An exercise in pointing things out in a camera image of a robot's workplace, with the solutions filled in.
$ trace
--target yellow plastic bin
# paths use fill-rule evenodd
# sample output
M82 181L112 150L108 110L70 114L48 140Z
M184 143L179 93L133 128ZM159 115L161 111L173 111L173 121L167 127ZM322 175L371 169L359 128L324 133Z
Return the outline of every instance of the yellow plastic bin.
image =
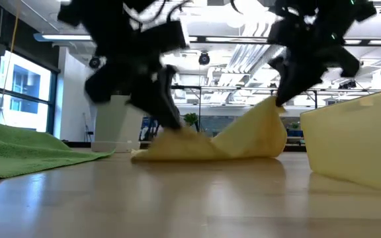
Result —
M301 114L311 169L381 190L381 93Z

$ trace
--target green towel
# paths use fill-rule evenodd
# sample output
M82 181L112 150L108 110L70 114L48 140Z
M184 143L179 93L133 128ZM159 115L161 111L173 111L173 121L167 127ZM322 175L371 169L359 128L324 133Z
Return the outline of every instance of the green towel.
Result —
M111 154L76 152L50 134L0 125L0 178L74 165Z

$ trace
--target black cable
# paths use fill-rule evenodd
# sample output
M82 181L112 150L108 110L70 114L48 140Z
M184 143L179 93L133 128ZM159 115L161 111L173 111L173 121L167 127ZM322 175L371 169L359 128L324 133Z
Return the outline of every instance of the black cable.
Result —
M166 2L167 2L167 0L163 0L163 4L161 4L160 8L158 9L157 14L155 14L155 16L152 19L149 19L149 20L136 19L136 18L132 17L132 15L126 9L124 9L124 7L123 7L123 10L127 13L127 15L129 15L130 19L136 21L137 23L148 24L148 23L151 23L151 22L155 21L161 15L161 13L164 10L164 6L165 6Z
M173 9L171 9L171 11L169 12L169 14L167 15L167 22L171 22L171 16L173 15L173 13L177 10L177 9L181 9L186 3L190 3L192 0L184 0L182 3L176 5L175 7L173 7Z
M242 14L236 7L235 0L230 0L230 5L233 7L233 10L237 11L238 13Z

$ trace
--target wooden floor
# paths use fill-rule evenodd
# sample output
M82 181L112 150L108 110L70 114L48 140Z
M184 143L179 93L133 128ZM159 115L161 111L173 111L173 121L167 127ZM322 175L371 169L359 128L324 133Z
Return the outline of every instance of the wooden floor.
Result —
M125 156L0 180L0 237L379 237L381 192L279 160L131 164Z

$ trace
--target wall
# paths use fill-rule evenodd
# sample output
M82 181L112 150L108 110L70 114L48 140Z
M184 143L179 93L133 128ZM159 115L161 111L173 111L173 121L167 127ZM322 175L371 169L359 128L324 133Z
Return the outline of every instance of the wall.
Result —
M54 135L68 141L85 141L85 119L90 131L91 109L84 85L92 70L74 58L66 47L60 48Z

